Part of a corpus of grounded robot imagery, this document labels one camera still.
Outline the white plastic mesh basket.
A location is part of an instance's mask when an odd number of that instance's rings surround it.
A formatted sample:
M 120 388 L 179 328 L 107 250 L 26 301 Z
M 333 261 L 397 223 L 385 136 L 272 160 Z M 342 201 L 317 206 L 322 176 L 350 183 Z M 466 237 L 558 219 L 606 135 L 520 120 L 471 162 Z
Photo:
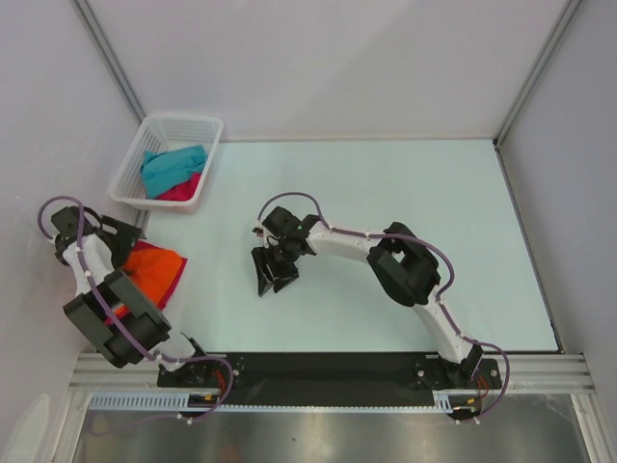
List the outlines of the white plastic mesh basket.
M 222 120 L 194 113 L 147 116 L 111 182 L 110 199 L 141 210 L 195 212 L 223 128 Z

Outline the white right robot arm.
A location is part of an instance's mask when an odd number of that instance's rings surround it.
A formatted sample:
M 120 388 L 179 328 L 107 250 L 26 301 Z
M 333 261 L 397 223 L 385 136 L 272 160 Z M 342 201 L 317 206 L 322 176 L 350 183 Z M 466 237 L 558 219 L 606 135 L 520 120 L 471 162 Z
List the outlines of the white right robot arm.
M 478 377 L 484 351 L 467 339 L 441 305 L 435 252 L 403 224 L 394 222 L 380 232 L 349 231 L 328 225 L 315 214 L 299 219 L 277 206 L 268 215 L 258 216 L 253 233 L 262 240 L 251 250 L 259 296 L 278 293 L 298 280 L 296 262 L 303 256 L 360 261 L 370 267 L 385 294 L 413 309 L 432 333 L 452 385 L 466 387 Z

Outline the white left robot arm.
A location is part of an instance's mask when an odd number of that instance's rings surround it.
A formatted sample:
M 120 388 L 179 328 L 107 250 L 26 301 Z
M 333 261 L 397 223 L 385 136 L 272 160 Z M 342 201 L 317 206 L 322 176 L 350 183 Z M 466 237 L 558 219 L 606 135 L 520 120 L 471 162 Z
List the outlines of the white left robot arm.
M 212 361 L 174 328 L 167 309 L 187 258 L 145 242 L 140 228 L 89 207 L 65 206 L 51 223 L 55 256 L 76 281 L 64 313 L 95 350 L 116 368 L 158 358 L 190 384 L 206 383 Z

